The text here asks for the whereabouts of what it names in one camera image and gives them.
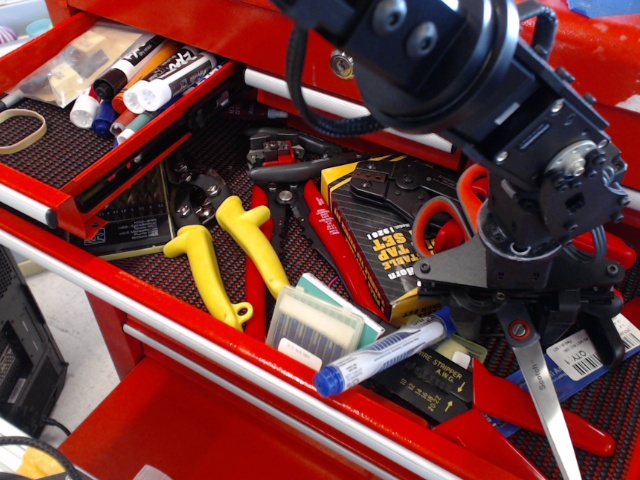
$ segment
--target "black screw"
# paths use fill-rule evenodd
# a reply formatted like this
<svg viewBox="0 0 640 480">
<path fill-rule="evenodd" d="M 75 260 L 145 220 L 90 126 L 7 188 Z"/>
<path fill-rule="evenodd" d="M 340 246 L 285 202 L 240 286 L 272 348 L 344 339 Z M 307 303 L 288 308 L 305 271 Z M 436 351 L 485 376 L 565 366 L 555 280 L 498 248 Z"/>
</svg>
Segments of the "black screw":
<svg viewBox="0 0 640 480">
<path fill-rule="evenodd" d="M 609 275 L 610 277 L 615 277 L 616 275 L 618 275 L 618 272 L 620 270 L 618 269 L 617 265 L 614 265 L 613 263 L 607 265 L 607 275 Z"/>
</svg>

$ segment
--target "scissor blade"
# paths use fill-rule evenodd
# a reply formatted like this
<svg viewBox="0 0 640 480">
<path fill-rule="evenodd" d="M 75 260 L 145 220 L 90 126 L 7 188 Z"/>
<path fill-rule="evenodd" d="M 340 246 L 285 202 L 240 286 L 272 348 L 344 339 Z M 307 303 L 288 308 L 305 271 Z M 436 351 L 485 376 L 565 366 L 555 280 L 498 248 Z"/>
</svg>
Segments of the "scissor blade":
<svg viewBox="0 0 640 480">
<path fill-rule="evenodd" d="M 565 480 L 581 479 L 578 459 L 540 343 L 513 347 L 518 364 Z"/>
</svg>

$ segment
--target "metal screw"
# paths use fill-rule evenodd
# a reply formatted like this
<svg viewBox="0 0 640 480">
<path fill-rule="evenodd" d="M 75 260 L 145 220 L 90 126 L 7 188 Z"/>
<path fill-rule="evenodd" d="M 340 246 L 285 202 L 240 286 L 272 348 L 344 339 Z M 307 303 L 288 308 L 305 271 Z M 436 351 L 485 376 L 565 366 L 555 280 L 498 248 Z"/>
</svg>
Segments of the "metal screw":
<svg viewBox="0 0 640 480">
<path fill-rule="evenodd" d="M 496 163 L 500 164 L 504 162 L 509 157 L 509 152 L 500 152 L 496 155 Z"/>
<path fill-rule="evenodd" d="M 615 277 L 616 275 L 618 275 L 618 272 L 620 270 L 618 269 L 617 265 L 614 265 L 613 263 L 607 265 L 607 275 L 609 275 L 610 277 Z"/>
<path fill-rule="evenodd" d="M 180 205 L 180 207 L 178 208 L 178 215 L 180 215 L 181 217 L 186 217 L 190 213 L 191 209 L 189 208 L 189 205 Z"/>
<path fill-rule="evenodd" d="M 527 334 L 527 327 L 520 322 L 516 322 L 511 325 L 510 332 L 512 336 L 522 338 Z"/>
<path fill-rule="evenodd" d="M 289 190 L 283 190 L 278 194 L 278 201 L 281 203 L 289 203 L 293 200 L 293 193 Z"/>
<path fill-rule="evenodd" d="M 564 173 L 570 177 L 579 177 L 584 173 L 587 162 L 582 157 L 573 158 L 570 162 L 567 162 Z"/>
<path fill-rule="evenodd" d="M 398 30 L 407 16 L 404 0 L 382 0 L 373 12 L 373 31 L 385 36 Z"/>
<path fill-rule="evenodd" d="M 207 195 L 209 195 L 210 197 L 215 197 L 216 195 L 220 194 L 220 187 L 218 185 L 211 185 L 209 188 L 207 188 Z"/>
<path fill-rule="evenodd" d="M 551 113 L 558 113 L 562 110 L 562 107 L 564 107 L 564 100 L 556 100 L 553 102 L 553 105 L 551 105 Z"/>
<path fill-rule="evenodd" d="M 407 38 L 406 51 L 411 58 L 428 55 L 438 41 L 438 29 L 433 22 L 424 22 L 416 26 Z"/>
</svg>

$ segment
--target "black rubber drawer liner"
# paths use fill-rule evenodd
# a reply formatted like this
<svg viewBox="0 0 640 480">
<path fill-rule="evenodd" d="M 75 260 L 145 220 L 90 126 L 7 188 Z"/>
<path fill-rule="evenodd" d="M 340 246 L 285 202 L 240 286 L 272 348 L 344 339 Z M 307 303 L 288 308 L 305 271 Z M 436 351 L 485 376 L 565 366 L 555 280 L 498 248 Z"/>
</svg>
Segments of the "black rubber drawer liner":
<svg viewBox="0 0 640 480">
<path fill-rule="evenodd" d="M 75 127 L 66 108 L 35 100 L 23 100 L 16 108 L 33 110 L 47 121 L 47 133 L 29 148 L 0 155 L 0 162 L 54 188 L 62 188 L 113 148 L 113 140 Z M 32 133 L 34 118 L 14 117 L 0 128 L 0 145 L 9 145 Z"/>
</svg>

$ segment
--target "rubber band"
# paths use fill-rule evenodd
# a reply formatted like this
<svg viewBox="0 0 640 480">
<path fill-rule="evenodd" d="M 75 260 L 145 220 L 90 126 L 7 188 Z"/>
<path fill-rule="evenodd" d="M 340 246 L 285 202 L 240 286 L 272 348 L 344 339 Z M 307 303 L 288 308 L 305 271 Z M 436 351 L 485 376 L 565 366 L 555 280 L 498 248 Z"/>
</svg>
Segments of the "rubber band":
<svg viewBox="0 0 640 480">
<path fill-rule="evenodd" d="M 27 147 L 30 147 L 38 140 L 40 140 L 45 133 L 47 133 L 47 122 L 42 115 L 38 112 L 34 112 L 32 110 L 24 110 L 20 108 L 13 108 L 10 110 L 5 110 L 0 113 L 0 124 L 5 122 L 6 120 L 12 117 L 32 117 L 37 118 L 42 122 L 40 128 L 33 132 L 31 135 L 26 136 L 19 142 L 14 143 L 13 145 L 0 146 L 0 155 L 10 155 L 12 153 L 19 152 L 24 150 Z"/>
</svg>

